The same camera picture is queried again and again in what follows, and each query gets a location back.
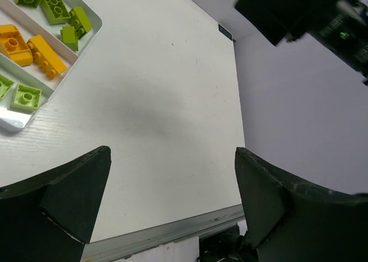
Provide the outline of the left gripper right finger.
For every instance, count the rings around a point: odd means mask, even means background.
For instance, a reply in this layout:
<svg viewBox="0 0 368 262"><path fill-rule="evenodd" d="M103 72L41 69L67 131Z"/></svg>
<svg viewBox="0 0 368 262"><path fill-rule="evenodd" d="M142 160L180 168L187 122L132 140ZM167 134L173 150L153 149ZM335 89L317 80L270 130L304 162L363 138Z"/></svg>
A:
<svg viewBox="0 0 368 262"><path fill-rule="evenodd" d="M235 172L260 261L366 261L367 194L346 194L280 169L245 148Z"/></svg>

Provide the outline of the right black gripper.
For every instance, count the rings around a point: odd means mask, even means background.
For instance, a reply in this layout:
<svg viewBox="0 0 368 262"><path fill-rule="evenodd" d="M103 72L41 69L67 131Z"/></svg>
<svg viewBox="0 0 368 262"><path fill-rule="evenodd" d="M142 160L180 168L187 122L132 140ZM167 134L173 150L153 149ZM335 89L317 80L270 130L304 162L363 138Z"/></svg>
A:
<svg viewBox="0 0 368 262"><path fill-rule="evenodd" d="M235 9L273 45L311 35L367 84L367 5L360 0L237 0Z"/></svg>

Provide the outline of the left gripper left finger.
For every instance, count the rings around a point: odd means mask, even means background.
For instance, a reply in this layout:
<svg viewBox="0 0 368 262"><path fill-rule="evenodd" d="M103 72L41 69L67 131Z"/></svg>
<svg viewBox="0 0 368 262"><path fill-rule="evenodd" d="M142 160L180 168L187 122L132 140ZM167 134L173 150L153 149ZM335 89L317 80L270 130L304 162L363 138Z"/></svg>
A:
<svg viewBox="0 0 368 262"><path fill-rule="evenodd" d="M111 166L100 146L1 187L1 261L80 261L90 243Z"/></svg>

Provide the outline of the light green lego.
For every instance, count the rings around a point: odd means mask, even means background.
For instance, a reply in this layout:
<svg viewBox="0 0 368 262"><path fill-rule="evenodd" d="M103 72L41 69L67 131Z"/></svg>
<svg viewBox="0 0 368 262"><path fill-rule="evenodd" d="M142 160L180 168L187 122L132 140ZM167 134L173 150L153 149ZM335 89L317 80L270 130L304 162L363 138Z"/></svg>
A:
<svg viewBox="0 0 368 262"><path fill-rule="evenodd" d="M78 38L75 33L75 28L73 26L63 26L61 31L61 41L72 51L79 51Z"/></svg>

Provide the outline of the dark green long lego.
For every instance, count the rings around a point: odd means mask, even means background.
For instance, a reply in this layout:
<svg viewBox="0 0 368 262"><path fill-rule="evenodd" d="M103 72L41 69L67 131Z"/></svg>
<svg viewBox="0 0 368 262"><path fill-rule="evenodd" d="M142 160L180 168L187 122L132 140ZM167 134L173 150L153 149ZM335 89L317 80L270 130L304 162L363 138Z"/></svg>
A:
<svg viewBox="0 0 368 262"><path fill-rule="evenodd" d="M41 0L40 7L50 25L65 24L71 18L63 0Z"/></svg>

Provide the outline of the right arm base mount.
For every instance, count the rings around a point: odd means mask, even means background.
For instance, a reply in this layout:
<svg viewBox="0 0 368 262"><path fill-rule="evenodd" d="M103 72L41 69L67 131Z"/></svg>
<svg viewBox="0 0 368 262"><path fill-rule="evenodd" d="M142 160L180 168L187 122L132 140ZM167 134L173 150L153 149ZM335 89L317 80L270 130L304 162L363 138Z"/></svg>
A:
<svg viewBox="0 0 368 262"><path fill-rule="evenodd" d="M258 254L252 248L248 230L240 234L236 225L222 232L199 240L200 254L196 261L259 261Z"/></svg>

